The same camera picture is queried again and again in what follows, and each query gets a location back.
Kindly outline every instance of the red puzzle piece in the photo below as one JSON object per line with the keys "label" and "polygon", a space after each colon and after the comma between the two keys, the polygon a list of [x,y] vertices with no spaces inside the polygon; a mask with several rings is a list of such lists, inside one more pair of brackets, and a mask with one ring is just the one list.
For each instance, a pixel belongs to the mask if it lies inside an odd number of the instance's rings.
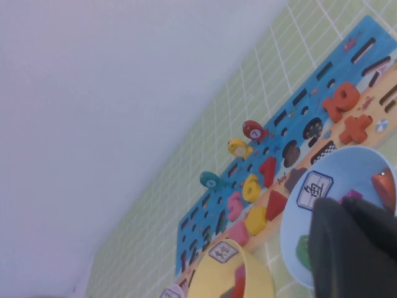
{"label": "red puzzle piece", "polygon": [[344,82],[335,90],[334,98],[326,98],[323,108],[329,117],[336,123],[342,119],[342,113],[354,108],[360,99],[360,93],[350,82]]}
{"label": "red puzzle piece", "polygon": [[345,130],[339,135],[343,144],[347,145],[351,141],[357,144],[364,142],[368,135],[365,129],[372,123],[372,118],[362,114],[359,118],[348,116],[345,120]]}
{"label": "red puzzle piece", "polygon": [[266,219],[274,220],[285,208],[288,199],[278,191],[271,191],[267,203]]}
{"label": "red puzzle piece", "polygon": [[264,175],[263,185],[267,188],[271,187],[274,180],[276,160],[273,156],[269,156],[265,162],[259,167],[260,174]]}

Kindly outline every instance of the green puzzle piece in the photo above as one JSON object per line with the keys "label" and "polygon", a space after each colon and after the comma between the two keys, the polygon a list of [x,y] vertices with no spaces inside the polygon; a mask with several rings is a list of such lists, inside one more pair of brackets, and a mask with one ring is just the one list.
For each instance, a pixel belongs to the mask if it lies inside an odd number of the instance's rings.
{"label": "green puzzle piece", "polygon": [[308,235],[302,235],[299,238],[298,245],[297,245],[297,257],[298,257],[298,260],[302,263],[302,265],[311,271],[310,260],[309,260],[309,251],[308,251],[308,242],[309,242]]}

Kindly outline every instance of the orange plus sign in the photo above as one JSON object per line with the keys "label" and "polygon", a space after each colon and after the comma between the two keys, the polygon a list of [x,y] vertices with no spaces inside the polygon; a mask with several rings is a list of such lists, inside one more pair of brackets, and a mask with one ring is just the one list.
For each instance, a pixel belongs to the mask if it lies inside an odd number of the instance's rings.
{"label": "orange plus sign", "polygon": [[362,114],[359,118],[348,116],[345,120],[345,130],[339,135],[343,144],[347,145],[351,141],[357,144],[364,142],[368,135],[365,129],[372,123],[372,118]]}

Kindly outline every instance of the pink puzzle piece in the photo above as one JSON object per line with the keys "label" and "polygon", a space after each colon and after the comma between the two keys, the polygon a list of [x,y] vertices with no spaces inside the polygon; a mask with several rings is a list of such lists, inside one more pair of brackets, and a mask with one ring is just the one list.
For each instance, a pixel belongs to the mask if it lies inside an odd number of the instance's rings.
{"label": "pink puzzle piece", "polygon": [[249,235],[244,221],[237,222],[229,231],[229,238],[241,246],[248,243]]}
{"label": "pink puzzle piece", "polygon": [[243,203],[240,201],[241,194],[238,191],[232,193],[228,199],[228,219],[232,222],[238,219],[243,211]]}

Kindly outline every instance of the yellow bowl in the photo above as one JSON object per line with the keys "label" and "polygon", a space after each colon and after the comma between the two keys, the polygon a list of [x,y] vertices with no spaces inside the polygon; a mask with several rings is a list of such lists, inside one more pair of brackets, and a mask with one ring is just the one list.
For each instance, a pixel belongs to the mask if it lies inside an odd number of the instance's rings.
{"label": "yellow bowl", "polygon": [[273,279],[267,267],[230,239],[218,242],[203,256],[187,297],[220,298],[234,287],[234,273],[243,264],[246,275],[243,297],[274,298]]}

